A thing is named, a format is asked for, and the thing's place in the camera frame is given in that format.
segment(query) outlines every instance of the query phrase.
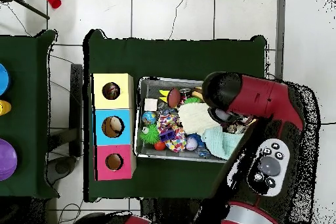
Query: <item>green spiky ball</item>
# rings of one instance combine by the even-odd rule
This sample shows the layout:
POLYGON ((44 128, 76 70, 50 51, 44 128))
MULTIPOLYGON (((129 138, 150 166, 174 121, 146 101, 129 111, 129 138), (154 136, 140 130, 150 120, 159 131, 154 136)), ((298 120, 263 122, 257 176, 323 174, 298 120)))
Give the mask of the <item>green spiky ball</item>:
POLYGON ((140 139, 143 140, 146 144, 155 144, 160 141, 159 131, 156 128, 156 124, 147 125, 149 132, 144 134, 142 131, 140 133, 140 139))
POLYGON ((188 104, 188 103, 201 103, 201 99, 199 99, 198 97, 190 97, 189 99, 186 99, 184 101, 184 104, 188 104))

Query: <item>blue box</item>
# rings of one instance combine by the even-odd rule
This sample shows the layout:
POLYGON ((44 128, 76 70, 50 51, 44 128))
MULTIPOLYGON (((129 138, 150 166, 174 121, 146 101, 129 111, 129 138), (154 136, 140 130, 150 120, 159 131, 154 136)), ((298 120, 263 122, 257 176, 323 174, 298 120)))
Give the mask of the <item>blue box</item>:
POLYGON ((110 146, 110 145, 130 145, 131 144, 131 123, 129 109, 111 109, 102 110, 98 109, 95 112, 96 116, 96 138, 97 146, 110 146), (123 122, 123 131, 121 135, 116 138, 109 138, 102 130, 102 124, 107 117, 118 117, 123 122))

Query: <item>green tablecloth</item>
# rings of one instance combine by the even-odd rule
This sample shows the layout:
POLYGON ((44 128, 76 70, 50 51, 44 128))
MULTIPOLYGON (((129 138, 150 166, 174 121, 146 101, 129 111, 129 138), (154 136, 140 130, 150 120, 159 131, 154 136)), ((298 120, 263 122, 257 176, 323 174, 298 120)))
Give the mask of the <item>green tablecloth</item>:
POLYGON ((18 156, 14 174, 0 181, 0 196, 57 197, 45 181, 47 153, 48 88, 47 54, 55 32, 38 37, 0 36, 0 63, 11 79, 0 99, 12 110, 0 116, 0 138, 8 141, 18 156))
MULTIPOLYGON (((251 41, 164 41, 106 39, 99 30, 91 30, 84 40, 85 77, 91 73, 128 73, 135 89, 142 76, 203 80, 214 71, 239 72, 264 76, 266 40, 251 41)), ((124 198, 207 198, 222 164, 137 158, 133 178, 119 181, 95 181, 93 176, 93 132, 91 90, 88 84, 89 200, 98 197, 124 198)))

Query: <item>yellow box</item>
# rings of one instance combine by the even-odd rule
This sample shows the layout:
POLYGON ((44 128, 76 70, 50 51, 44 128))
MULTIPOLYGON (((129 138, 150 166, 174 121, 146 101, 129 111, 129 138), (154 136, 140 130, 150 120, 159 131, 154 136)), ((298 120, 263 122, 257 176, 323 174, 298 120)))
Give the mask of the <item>yellow box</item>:
POLYGON ((133 107, 133 77, 129 74, 93 74, 92 84, 96 109, 128 109, 133 107), (114 86, 117 89, 107 85, 109 83, 116 84, 114 86))

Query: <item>red cup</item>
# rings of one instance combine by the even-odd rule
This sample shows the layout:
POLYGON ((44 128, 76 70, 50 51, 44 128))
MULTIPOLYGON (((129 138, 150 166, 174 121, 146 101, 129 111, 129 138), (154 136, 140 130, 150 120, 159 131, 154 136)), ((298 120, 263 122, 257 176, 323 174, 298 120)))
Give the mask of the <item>red cup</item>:
POLYGON ((57 9, 62 2, 60 0, 47 0, 53 9, 57 9))

